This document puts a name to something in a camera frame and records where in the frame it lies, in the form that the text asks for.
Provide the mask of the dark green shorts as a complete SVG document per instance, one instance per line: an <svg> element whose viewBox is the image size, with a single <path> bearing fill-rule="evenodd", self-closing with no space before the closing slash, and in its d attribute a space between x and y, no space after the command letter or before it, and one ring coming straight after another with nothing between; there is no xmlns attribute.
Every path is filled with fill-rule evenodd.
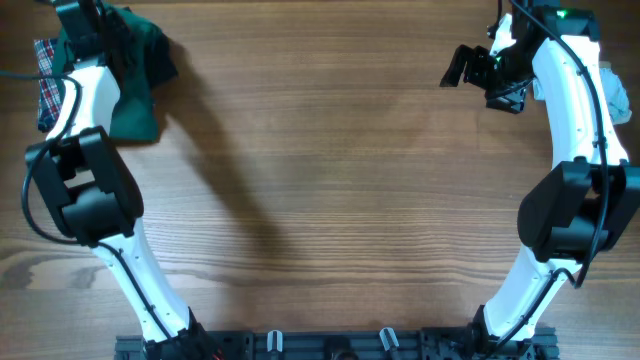
<svg viewBox="0 0 640 360"><path fill-rule="evenodd" d="M155 141L159 125L148 57L163 31L131 9L104 1L56 1L54 8L62 25L53 64L62 106L48 133L55 136L62 129L80 83L75 123L92 121L120 141Z"/></svg>

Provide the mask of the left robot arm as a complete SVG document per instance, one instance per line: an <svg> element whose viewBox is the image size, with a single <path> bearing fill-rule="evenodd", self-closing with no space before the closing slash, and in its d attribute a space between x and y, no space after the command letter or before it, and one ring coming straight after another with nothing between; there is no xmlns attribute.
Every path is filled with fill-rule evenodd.
<svg viewBox="0 0 640 360"><path fill-rule="evenodd" d="M44 142L25 153L21 194L26 220L36 184L58 244L86 246L110 269L136 313L146 359L221 359L223 350L172 289L146 239L144 204L110 138L113 114L152 105L151 90L174 76L168 40L141 29L127 9L102 1L56 1L64 30L60 118Z"/></svg>

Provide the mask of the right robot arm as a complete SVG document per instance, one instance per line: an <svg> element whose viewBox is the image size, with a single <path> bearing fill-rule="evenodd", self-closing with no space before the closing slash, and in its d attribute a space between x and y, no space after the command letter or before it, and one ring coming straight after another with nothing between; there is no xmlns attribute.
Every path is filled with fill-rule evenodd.
<svg viewBox="0 0 640 360"><path fill-rule="evenodd" d="M516 1L489 27L490 48L458 47L442 87L469 83L489 108L512 114L528 88L543 93L552 140L550 172L523 198L518 255L497 293L466 330L469 357L521 355L564 284L584 285L639 208L639 170L619 141L600 75L593 12L556 1Z"/></svg>

